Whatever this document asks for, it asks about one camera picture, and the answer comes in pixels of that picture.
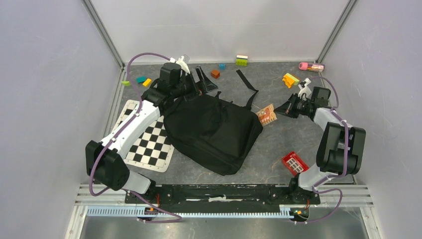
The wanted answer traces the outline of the small orange spiral notebook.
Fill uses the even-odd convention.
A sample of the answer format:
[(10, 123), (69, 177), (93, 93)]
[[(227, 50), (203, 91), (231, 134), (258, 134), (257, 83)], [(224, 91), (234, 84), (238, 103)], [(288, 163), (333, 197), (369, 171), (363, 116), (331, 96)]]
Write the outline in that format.
[(271, 122), (277, 120), (273, 104), (264, 107), (263, 109), (259, 110), (256, 114), (262, 126), (268, 125)]

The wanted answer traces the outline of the pink capped marker tube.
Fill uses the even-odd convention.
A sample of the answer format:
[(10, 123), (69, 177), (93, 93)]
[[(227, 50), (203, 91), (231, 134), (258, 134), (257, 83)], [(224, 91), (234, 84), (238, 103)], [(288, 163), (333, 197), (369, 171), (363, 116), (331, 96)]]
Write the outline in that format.
[(303, 71), (323, 72), (325, 69), (325, 65), (319, 63), (301, 62), (299, 63), (299, 69)]

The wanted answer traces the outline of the black student backpack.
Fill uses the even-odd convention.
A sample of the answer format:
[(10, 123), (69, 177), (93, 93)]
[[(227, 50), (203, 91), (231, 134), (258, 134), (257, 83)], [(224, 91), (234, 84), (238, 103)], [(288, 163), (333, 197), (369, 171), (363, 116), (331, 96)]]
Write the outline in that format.
[(258, 90), (237, 71), (254, 93), (245, 106), (202, 95), (177, 99), (164, 112), (164, 126), (171, 144), (194, 162), (219, 175), (236, 174), (263, 130), (251, 105)]

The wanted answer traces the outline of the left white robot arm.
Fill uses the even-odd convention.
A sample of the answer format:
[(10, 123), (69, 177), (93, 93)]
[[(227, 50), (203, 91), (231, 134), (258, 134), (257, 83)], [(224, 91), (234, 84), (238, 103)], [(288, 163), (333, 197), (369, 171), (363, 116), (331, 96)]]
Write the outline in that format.
[(137, 192), (143, 202), (152, 202), (156, 189), (150, 186), (151, 180), (131, 171), (124, 162), (130, 148), (174, 100), (192, 100), (217, 89), (200, 66), (192, 73), (184, 62), (165, 63), (159, 78), (142, 94), (139, 105), (130, 115), (102, 140), (91, 140), (86, 145), (86, 171), (90, 181), (97, 180), (115, 191)]

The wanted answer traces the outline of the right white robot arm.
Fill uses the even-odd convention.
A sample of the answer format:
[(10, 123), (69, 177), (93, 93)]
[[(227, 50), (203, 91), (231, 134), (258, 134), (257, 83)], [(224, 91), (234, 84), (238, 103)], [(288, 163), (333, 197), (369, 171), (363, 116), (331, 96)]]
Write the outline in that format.
[(315, 164), (289, 183), (287, 195), (293, 203), (302, 202), (308, 192), (316, 192), (330, 180), (355, 175), (361, 168), (366, 131), (349, 125), (334, 108), (329, 108), (330, 95), (330, 89), (314, 87), (311, 93), (292, 94), (274, 110), (293, 119), (307, 116), (323, 129)]

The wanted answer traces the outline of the brown orange cube block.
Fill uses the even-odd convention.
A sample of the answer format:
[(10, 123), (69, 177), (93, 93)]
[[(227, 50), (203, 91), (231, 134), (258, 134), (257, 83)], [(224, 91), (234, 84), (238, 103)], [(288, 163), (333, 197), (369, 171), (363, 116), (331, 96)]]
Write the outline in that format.
[(220, 71), (219, 71), (219, 70), (217, 70), (217, 69), (213, 69), (213, 70), (211, 71), (211, 76), (212, 76), (214, 79), (218, 79), (218, 78), (220, 77)]

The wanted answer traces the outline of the orange green block stack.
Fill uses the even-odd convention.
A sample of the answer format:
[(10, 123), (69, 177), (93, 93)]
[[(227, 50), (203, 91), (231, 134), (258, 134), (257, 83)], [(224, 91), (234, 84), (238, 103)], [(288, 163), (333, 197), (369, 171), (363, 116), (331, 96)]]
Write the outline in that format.
[(300, 82), (300, 79), (291, 73), (286, 73), (283, 76), (282, 81), (290, 89), (292, 86), (297, 86)]

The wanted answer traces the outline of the green white block stack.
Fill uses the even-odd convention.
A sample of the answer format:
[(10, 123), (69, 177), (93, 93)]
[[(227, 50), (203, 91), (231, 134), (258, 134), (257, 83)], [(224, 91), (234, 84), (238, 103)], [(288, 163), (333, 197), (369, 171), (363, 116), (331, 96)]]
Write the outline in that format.
[(237, 66), (245, 66), (246, 67), (247, 64), (248, 64), (248, 56), (245, 56), (245, 55), (237, 55), (236, 56), (235, 64)]

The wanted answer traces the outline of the red window toy brick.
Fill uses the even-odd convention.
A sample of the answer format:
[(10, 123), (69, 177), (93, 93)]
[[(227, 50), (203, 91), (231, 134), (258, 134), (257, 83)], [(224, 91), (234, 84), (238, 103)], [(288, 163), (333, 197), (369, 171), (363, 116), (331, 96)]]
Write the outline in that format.
[(291, 151), (282, 158), (283, 165), (291, 172), (293, 176), (307, 171), (309, 167), (302, 161), (302, 159), (294, 152)]

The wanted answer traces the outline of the yellow orange block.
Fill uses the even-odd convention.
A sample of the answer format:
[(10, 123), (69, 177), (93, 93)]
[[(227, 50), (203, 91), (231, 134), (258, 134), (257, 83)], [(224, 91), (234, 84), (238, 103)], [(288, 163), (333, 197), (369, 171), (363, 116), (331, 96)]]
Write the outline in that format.
[(144, 87), (148, 87), (148, 86), (150, 86), (151, 85), (151, 83), (152, 83), (152, 79), (150, 79), (150, 78), (147, 78), (143, 83), (142, 83), (142, 85), (144, 86)]

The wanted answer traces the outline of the teal block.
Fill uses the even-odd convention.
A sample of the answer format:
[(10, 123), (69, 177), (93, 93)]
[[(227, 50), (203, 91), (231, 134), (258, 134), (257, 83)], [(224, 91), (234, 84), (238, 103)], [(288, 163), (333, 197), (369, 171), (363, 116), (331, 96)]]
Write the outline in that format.
[(136, 78), (136, 82), (139, 83), (139, 84), (145, 82), (146, 80), (147, 80), (147, 78), (145, 76), (141, 76), (141, 77)]

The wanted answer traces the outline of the black white chessboard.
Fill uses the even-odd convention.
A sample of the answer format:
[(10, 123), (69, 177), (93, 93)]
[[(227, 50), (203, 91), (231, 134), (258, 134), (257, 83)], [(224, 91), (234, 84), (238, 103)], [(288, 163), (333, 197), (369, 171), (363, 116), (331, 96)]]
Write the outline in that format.
[[(139, 101), (128, 100), (111, 131), (112, 135), (124, 124), (137, 110)], [(152, 119), (147, 120), (151, 124), (145, 127), (145, 131), (128, 148), (124, 162), (129, 167), (143, 168), (156, 172), (165, 172), (170, 164), (174, 146), (170, 143), (164, 126), (164, 117), (155, 113)]]

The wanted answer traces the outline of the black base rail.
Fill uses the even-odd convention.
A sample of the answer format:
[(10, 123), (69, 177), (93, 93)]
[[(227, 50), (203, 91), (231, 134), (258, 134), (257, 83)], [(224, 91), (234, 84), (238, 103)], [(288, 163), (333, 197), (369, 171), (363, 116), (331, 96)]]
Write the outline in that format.
[(319, 205), (310, 191), (279, 184), (163, 184), (137, 197), (128, 193), (125, 203), (140, 206), (142, 219), (181, 218), (292, 218), (298, 209)]

